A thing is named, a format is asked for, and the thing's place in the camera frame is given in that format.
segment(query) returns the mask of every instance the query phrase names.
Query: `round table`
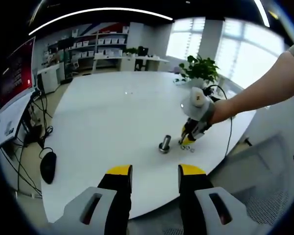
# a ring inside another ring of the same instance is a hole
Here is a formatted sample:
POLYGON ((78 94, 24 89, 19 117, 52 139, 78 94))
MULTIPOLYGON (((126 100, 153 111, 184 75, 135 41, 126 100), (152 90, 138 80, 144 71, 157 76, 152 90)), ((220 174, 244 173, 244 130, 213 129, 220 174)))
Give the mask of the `round table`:
MULTIPOLYGON (((189 88, 176 85, 168 72, 108 72, 75 78, 53 115, 53 133, 45 147, 57 155, 53 183, 41 180, 49 222, 63 215, 67 203, 88 187, 97 187, 105 172, 133 165, 130 218, 150 212, 179 196, 178 165, 196 165, 209 174, 223 159, 230 120, 213 125, 188 148, 178 140, 187 116, 180 101, 189 88), (170 152, 158 145, 171 135, 170 152)), ((229 151, 255 112, 233 119, 229 151)))

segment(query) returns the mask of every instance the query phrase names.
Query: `metal bolt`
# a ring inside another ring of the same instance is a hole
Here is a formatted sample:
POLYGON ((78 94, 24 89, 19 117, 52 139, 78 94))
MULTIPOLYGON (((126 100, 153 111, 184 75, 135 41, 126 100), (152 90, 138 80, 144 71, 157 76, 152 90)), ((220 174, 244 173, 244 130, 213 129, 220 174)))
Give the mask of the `metal bolt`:
POLYGON ((163 139, 163 142, 159 144, 159 151, 161 153, 168 153, 169 152, 169 150, 170 150, 170 146, 169 146, 170 140, 171 140, 171 136, 166 135, 165 138, 163 139))

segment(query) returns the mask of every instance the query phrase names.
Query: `window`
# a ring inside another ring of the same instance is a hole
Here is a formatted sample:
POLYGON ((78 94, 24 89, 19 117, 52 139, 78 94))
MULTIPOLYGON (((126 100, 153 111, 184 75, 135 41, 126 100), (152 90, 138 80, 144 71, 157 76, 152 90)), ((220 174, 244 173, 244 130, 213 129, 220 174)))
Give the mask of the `window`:
POLYGON ((216 63, 221 75, 245 89, 263 76, 283 51, 283 38, 267 28, 226 19, 216 63))
POLYGON ((196 56, 199 50, 205 18, 189 18, 175 21, 169 38, 167 56, 185 60, 196 56))

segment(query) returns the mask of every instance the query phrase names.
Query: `human arm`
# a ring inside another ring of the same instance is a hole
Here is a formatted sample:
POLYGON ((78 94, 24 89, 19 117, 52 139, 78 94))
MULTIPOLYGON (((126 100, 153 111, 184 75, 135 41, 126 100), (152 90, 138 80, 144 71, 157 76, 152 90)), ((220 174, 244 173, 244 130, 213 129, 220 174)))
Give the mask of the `human arm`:
POLYGON ((238 113, 259 109, 294 96, 294 50, 282 53, 269 71, 240 94, 215 103, 210 123, 218 123, 238 113))

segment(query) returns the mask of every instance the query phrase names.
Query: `computer mouse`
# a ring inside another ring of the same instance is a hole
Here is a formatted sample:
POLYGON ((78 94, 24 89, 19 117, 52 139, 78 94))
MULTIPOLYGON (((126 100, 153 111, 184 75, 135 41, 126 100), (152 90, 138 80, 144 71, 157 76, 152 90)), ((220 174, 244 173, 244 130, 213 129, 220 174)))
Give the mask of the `computer mouse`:
POLYGON ((57 156, 54 152, 47 153, 40 162, 40 174, 47 184, 53 182, 57 156))

